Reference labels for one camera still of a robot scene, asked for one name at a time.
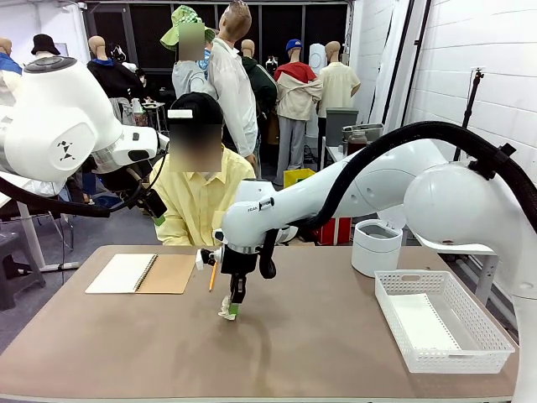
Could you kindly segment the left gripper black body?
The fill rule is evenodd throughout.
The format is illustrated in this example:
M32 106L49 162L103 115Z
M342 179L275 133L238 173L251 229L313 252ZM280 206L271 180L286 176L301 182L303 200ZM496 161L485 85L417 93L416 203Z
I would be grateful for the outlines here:
M144 194L143 182L152 171L149 161L123 166L113 172L100 174L104 187L126 202L134 202Z

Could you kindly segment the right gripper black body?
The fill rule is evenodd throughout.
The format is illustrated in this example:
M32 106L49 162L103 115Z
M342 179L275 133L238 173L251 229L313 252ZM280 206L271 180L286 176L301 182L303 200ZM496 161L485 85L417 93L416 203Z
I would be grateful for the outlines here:
M257 254L242 254L225 246L221 261L221 273L246 276L255 271L257 260Z

